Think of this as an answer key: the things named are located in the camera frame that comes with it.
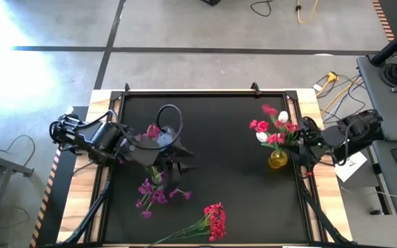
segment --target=black strap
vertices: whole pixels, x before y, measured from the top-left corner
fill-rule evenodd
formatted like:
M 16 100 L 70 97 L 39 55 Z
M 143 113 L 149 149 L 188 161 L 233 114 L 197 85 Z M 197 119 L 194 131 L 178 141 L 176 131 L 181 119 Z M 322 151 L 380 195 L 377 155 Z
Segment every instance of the black strap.
M 323 224 L 324 228 L 333 238 L 334 242 L 342 243 L 342 244 L 353 244 L 354 242 L 348 241 L 348 239 L 344 238 L 340 232 L 333 226 L 330 222 L 329 218 L 324 214 L 323 210 L 320 208 L 318 204 L 316 204 L 314 198 L 310 195 L 309 191 L 307 190 L 304 182 L 301 183 L 301 187 L 303 188 L 302 195 L 307 203 L 309 203 L 310 207 L 314 210 L 316 216 Z

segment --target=black table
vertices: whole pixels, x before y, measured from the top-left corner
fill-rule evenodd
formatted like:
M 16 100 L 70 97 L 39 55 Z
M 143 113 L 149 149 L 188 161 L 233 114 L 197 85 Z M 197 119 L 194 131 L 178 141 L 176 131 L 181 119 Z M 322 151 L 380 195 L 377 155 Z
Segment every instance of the black table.
M 372 145 L 379 162 L 379 168 L 383 173 L 388 193 L 397 195 L 397 164 L 391 155 L 391 150 L 397 148 L 397 142 L 374 141 Z M 397 198 L 388 196 L 387 198 L 391 198 L 397 215 Z
M 358 58 L 356 62 L 371 103 L 384 119 L 381 124 L 384 137 L 388 141 L 397 141 L 397 93 L 390 91 L 390 87 L 380 78 L 380 67 L 372 65 L 368 57 Z M 397 57 L 387 62 L 397 63 Z

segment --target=concrete floor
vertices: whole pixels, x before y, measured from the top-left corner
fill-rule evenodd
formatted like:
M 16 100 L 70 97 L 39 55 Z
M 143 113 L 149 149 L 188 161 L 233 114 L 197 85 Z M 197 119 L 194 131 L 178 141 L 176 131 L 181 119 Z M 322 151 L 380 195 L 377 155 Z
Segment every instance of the concrete floor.
M 128 0 L 114 46 L 379 50 L 387 43 L 371 0 L 320 1 L 316 16 L 305 25 L 297 24 L 294 2 L 275 0 L 268 18 L 254 14 L 252 2 L 222 0 L 211 8 L 199 0 Z M 303 2 L 303 16 L 313 3 Z M 28 164 L 35 168 L 34 176 L 13 176 L 1 206 L 1 215 L 15 220 L 25 214 L 13 207 L 22 207 L 30 220 L 11 229 L 0 227 L 0 247 L 26 247 L 30 242 L 56 150 L 48 125 L 68 106 L 88 104 L 103 58 L 103 52 L 20 52 L 10 46 L 105 46 L 118 4 L 119 0 L 0 1 L 0 147 L 20 134 L 31 135 L 37 144 Z M 247 88 L 253 81 L 268 88 L 311 87 L 328 71 L 357 75 L 355 60 L 355 56 L 113 52 L 101 88 L 121 89 L 125 83 L 132 88 Z M 345 86 L 320 99 L 320 107 Z M 371 108 L 364 89 L 353 95 L 367 104 L 365 109 Z M 346 116 L 359 107 L 348 99 L 337 115 Z M 30 149 L 22 140 L 0 156 L 22 163 Z M 375 200 L 343 197 L 354 240 L 397 247 L 396 218 L 368 215 Z

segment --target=black floor stripe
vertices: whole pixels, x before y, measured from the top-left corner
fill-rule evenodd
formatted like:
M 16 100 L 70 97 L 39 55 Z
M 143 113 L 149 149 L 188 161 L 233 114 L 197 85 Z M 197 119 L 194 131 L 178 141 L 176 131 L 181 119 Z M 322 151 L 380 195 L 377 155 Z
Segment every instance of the black floor stripe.
M 23 46 L 12 47 L 15 51 L 33 51 L 33 52 L 103 52 L 105 47 L 81 47 L 81 46 Z
M 365 50 L 299 50 L 299 49 L 251 49 L 251 48 L 112 48 L 112 52 L 132 53 L 192 53 L 192 54 L 330 54 L 343 56 L 365 56 L 379 51 Z
M 101 65 L 99 66 L 99 71 L 97 72 L 96 82 L 94 83 L 94 89 L 100 90 L 102 87 L 103 78 L 105 77 L 105 72 L 107 71 L 108 61 L 110 60 L 110 55 L 112 51 L 112 46 L 114 45 L 114 40 L 116 39 L 117 29 L 121 22 L 121 15 L 123 8 L 125 7 L 126 0 L 120 0 L 117 6 L 116 15 L 114 16 L 113 25 L 111 27 L 110 36 L 108 37 L 106 51 L 103 53 L 103 58 Z

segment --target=white cable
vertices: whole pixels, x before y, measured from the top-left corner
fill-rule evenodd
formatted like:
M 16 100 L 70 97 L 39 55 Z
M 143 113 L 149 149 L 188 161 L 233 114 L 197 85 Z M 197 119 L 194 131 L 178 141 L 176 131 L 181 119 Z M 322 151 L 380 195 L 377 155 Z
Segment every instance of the white cable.
M 348 192 L 350 194 L 356 195 L 354 192 L 351 192 L 350 190 L 345 189 L 343 186 L 341 186 L 341 189 L 344 189 L 346 192 Z M 397 198 L 397 195 L 392 195 L 392 194 L 388 194 L 388 193 L 385 193 L 385 192 L 373 192 L 373 193 L 370 193 L 370 194 L 368 194 L 368 195 L 366 195 L 364 197 L 371 196 L 372 194 L 384 194 L 386 196 L 391 196 L 391 197 Z

